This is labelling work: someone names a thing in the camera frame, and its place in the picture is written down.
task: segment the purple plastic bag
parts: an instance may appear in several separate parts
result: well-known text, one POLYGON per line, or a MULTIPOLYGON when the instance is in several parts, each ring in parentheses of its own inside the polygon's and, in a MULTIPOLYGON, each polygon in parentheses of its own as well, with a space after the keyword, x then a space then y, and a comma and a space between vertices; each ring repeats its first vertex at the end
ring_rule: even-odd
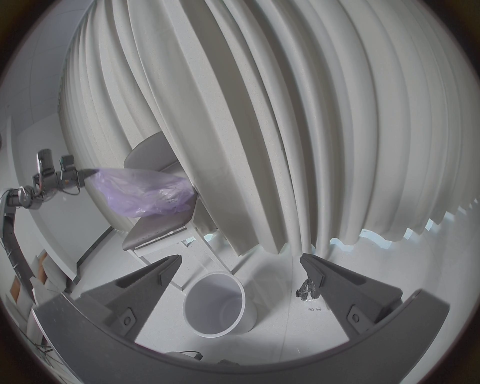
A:
POLYGON ((90 177, 108 206, 121 216, 172 215, 190 209, 188 179, 143 169, 101 168, 90 177))

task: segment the robotic arm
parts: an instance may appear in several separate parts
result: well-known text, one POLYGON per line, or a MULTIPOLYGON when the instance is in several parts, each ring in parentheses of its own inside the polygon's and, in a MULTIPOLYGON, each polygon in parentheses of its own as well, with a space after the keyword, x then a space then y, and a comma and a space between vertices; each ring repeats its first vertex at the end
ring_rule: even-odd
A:
POLYGON ((32 300, 34 300, 34 297, 30 278, 34 274, 25 260, 13 232, 16 209, 18 207, 39 209, 43 203, 52 199, 58 191, 77 195, 80 193, 80 188, 85 186, 85 179, 97 172, 96 169, 77 170, 72 155, 62 156, 60 158, 60 171, 55 171, 52 151, 49 149, 39 151, 36 158, 38 173, 32 177, 33 186, 27 185, 16 189, 6 189, 0 198, 0 212, 3 213, 0 220, 0 236, 3 247, 20 283, 26 288, 32 300), (67 189, 73 187, 77 188, 77 193, 67 191, 67 189))

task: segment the gray chair cushion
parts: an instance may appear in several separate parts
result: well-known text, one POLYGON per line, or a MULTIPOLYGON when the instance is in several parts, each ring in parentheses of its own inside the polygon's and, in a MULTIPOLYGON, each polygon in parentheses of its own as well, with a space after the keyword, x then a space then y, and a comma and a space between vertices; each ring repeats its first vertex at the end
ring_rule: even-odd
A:
POLYGON ((161 171, 177 162, 165 135, 158 132, 138 144, 123 162, 123 167, 161 171))
POLYGON ((196 201, 197 193, 187 202, 190 206, 188 211, 141 217, 123 241, 123 250, 134 249, 185 226, 192 219, 196 201))

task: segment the white curtain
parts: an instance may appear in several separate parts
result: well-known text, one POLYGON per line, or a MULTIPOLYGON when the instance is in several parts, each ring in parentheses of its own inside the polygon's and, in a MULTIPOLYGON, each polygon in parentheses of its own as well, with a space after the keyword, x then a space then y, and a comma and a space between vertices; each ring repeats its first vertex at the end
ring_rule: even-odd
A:
POLYGON ((99 0, 59 112, 81 167, 122 167, 163 131, 238 254, 326 255, 331 238, 395 241, 468 208, 479 89, 414 0, 99 0))

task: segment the chair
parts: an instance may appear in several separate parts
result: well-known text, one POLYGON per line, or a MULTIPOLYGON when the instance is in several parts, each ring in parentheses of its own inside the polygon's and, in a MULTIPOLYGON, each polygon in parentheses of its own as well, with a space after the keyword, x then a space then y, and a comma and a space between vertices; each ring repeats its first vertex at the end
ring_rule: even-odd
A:
MULTIPOLYGON (((163 132, 138 144, 125 159, 123 167, 161 171, 188 179, 163 132)), ((176 243, 187 247, 185 240, 194 237, 210 258, 222 270, 230 273, 204 239, 204 235, 216 227, 197 192, 187 204, 190 206, 188 211, 141 217, 123 241, 123 250, 128 251, 140 263, 148 265, 150 263, 145 259, 146 255, 176 243)))

